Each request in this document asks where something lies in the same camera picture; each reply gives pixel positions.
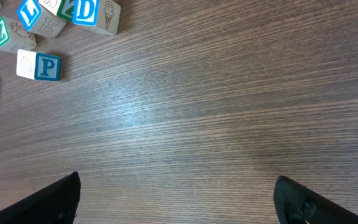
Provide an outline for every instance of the blue square border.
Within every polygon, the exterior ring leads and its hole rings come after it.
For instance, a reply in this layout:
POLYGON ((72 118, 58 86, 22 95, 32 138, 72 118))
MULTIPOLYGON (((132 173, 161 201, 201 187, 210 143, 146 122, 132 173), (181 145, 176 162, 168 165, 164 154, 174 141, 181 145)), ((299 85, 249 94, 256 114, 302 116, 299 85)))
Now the blue square border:
POLYGON ((73 23, 76 24, 76 25, 96 26, 96 24, 98 23, 100 0, 96 0, 95 13, 94 13, 94 16, 95 16, 94 22, 82 22, 82 21, 78 21, 76 19, 79 4, 80 4, 79 0, 75 0, 75 2, 74 2, 74 12, 73 12, 73 23))
POLYGON ((23 23, 24 28, 25 28, 27 31, 30 31, 31 28, 32 28, 32 27, 34 26, 34 24, 36 23, 36 21, 38 20, 38 18, 41 16, 41 14, 42 14, 42 9, 41 9, 41 6, 40 6, 40 4, 38 3, 37 0, 23 0, 23 1, 22 1, 22 4, 20 4, 20 6, 17 8, 16 13, 17 13, 17 16, 19 17, 20 21, 23 23), (33 1, 34 4, 35 4, 35 6, 37 7, 37 9, 40 11, 40 13, 38 13, 38 15, 36 15, 36 17, 35 17, 35 19, 34 19, 35 22, 33 22, 30 26, 27 25, 27 23, 25 22, 25 20, 24 20, 23 17, 22 17, 22 14, 20 13, 21 10, 24 8, 24 6, 25 6, 25 4, 26 4, 27 1, 33 1))
POLYGON ((37 55, 35 56, 35 72, 34 72, 34 79, 36 80, 46 80, 46 81, 59 81, 60 78, 60 57, 54 56, 54 55, 49 55, 49 54, 43 54, 43 53, 37 53, 37 55), (38 62, 39 62, 39 57, 48 57, 48 58, 53 58, 53 59, 57 59, 57 69, 56 69, 56 78, 45 78, 45 77, 39 77, 38 76, 38 62))

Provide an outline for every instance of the wooden surface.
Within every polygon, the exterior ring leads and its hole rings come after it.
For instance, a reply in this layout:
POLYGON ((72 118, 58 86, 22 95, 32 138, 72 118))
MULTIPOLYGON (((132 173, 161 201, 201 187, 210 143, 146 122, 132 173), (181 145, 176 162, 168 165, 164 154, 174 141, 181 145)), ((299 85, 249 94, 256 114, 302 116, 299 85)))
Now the wooden surface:
POLYGON ((37 36, 60 82, 0 52, 0 210, 77 170, 77 224, 278 223, 279 175, 358 213, 358 0, 119 4, 37 36))

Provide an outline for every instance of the green square border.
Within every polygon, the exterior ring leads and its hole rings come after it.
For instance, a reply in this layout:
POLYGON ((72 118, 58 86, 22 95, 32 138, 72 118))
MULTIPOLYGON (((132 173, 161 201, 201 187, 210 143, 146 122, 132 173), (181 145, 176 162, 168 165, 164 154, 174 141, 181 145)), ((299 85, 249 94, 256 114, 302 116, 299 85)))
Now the green square border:
POLYGON ((1 20, 4 21, 4 27, 5 27, 5 29, 6 29, 7 39, 0 44, 0 48, 11 40, 11 35, 9 35, 9 28, 8 28, 8 26, 6 25, 5 16, 2 16, 2 17, 0 18, 0 21, 1 21, 1 20))
POLYGON ((57 10, 57 16, 62 18, 62 19, 65 19, 65 20, 67 20, 69 22, 73 22, 73 18, 70 18, 70 17, 68 17, 68 16, 66 16, 65 14, 62 13, 64 4, 66 3, 66 1, 70 1, 70 0, 62 0, 60 2, 59 9, 57 10))

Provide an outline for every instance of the black object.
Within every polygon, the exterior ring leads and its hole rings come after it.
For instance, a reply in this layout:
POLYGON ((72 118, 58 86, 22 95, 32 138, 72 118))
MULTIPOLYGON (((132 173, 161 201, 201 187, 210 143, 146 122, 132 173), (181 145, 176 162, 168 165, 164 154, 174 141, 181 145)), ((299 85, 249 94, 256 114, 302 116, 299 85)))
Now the black object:
POLYGON ((288 177, 278 178, 273 199, 281 224, 358 224, 358 215, 288 177))
POLYGON ((72 224, 80 202, 77 172, 0 211, 0 224, 72 224))

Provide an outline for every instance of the wood grain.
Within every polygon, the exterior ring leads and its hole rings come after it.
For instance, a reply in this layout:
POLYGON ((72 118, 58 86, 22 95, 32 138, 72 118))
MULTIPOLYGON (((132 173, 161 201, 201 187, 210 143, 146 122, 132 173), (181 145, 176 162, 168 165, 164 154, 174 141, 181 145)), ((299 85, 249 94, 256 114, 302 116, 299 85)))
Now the wood grain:
POLYGON ((77 224, 278 223, 279 175, 358 214, 358 0, 119 4, 37 36, 58 83, 0 52, 0 209, 77 170, 77 224))

